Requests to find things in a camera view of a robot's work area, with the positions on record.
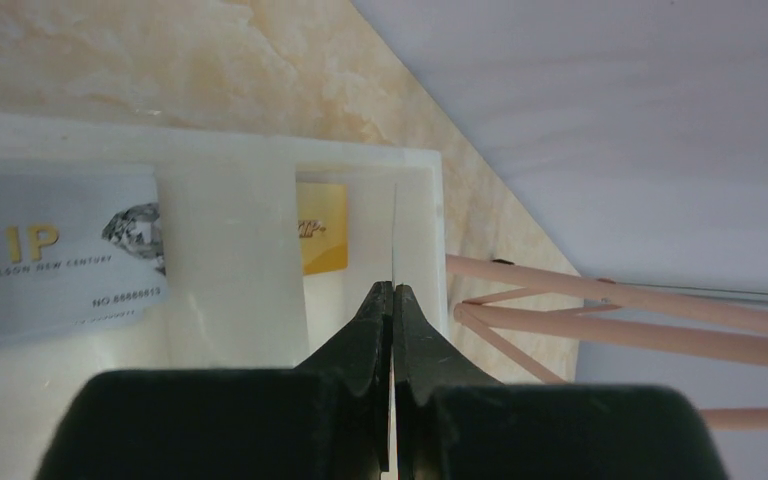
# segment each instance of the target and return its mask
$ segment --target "white wall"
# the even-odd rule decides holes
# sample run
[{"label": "white wall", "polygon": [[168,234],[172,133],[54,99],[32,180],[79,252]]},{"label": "white wall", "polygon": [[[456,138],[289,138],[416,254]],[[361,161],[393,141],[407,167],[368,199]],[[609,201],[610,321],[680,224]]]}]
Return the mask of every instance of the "white wall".
[{"label": "white wall", "polygon": [[584,274],[768,291],[768,0],[354,0]]},{"label": "white wall", "polygon": [[[635,310],[618,310],[603,316],[700,328],[698,323],[689,320]],[[583,342],[578,353],[576,380],[669,385],[699,408],[768,407],[766,367],[637,348]],[[715,432],[714,439],[733,478],[768,480],[768,431]]]}]

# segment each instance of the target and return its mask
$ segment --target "marble surface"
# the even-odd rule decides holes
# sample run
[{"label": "marble surface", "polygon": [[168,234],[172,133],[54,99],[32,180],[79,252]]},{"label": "marble surface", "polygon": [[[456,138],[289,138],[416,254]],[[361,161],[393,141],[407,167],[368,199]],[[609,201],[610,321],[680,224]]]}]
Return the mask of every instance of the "marble surface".
[{"label": "marble surface", "polygon": [[[449,253],[574,273],[349,0],[0,1],[0,111],[438,150]],[[505,288],[450,277],[449,301]],[[504,335],[574,376],[575,341]],[[452,339],[494,376],[532,380],[459,325]]]}]

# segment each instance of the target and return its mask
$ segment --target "diamond image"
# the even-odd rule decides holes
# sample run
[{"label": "diamond image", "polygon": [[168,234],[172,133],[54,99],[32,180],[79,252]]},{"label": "diamond image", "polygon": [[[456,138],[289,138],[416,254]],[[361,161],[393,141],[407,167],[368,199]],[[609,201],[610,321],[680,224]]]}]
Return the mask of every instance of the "diamond image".
[{"label": "diamond image", "polygon": [[116,213],[102,230],[101,238],[132,257],[150,262],[155,270],[166,275],[157,203],[135,205]]}]

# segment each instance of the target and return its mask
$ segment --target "white plastic box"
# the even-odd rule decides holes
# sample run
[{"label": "white plastic box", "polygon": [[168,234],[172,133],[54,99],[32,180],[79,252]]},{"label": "white plastic box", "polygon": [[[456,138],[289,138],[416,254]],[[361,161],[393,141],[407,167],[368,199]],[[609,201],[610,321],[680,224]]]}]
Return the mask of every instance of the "white plastic box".
[{"label": "white plastic box", "polygon": [[[0,114],[0,169],[28,160],[153,166],[170,298],[130,325],[0,347],[0,479],[33,476],[96,373],[291,367],[375,281],[411,285],[448,335],[437,152]],[[302,277],[296,180],[348,185],[346,270]]]}]

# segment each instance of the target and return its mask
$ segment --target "yellow card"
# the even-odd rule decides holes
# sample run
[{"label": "yellow card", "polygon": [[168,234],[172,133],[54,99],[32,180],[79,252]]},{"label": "yellow card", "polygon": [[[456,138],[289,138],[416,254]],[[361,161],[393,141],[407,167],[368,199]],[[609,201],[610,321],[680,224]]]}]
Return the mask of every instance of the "yellow card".
[{"label": "yellow card", "polygon": [[349,265],[346,186],[297,183],[296,201],[304,274],[346,268]]}]

